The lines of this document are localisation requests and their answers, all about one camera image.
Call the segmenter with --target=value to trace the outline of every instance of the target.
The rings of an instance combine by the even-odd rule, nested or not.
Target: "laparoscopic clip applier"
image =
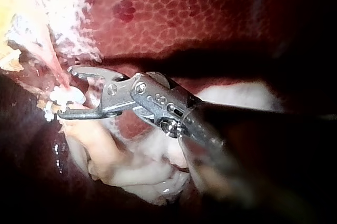
[[[90,66],[72,66],[69,72],[80,79],[103,78],[105,84],[97,108],[58,111],[66,120],[103,119],[132,110],[167,136],[178,138],[191,176],[201,191],[209,187],[215,194],[251,204],[256,198],[254,181],[246,174],[227,142],[282,141],[292,137],[323,137],[336,124],[336,116],[304,116],[265,112],[208,103],[158,72],[121,73]],[[209,174],[213,177],[210,185]]]

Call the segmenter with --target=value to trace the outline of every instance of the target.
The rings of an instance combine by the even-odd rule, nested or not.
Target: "metal jaw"
[[[101,102],[95,109],[58,111],[66,120],[103,119],[132,110],[139,118],[177,137],[177,124],[190,105],[199,102],[187,90],[157,72],[136,73],[132,78],[107,69],[73,66],[68,70],[80,79],[104,78]]]

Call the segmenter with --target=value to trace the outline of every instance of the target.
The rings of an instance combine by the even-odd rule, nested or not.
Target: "yellow fat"
[[[5,35],[12,26],[14,15],[27,9],[29,9],[27,0],[0,0],[0,68],[3,70],[23,69],[18,60],[21,51],[9,47]]]

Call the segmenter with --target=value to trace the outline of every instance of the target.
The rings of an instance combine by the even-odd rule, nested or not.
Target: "metal rivet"
[[[110,95],[110,96],[114,96],[116,95],[117,93],[117,85],[116,84],[110,84],[108,87],[107,87],[107,93]]]
[[[146,91],[146,84],[143,82],[137,83],[135,90],[137,94],[143,94]]]

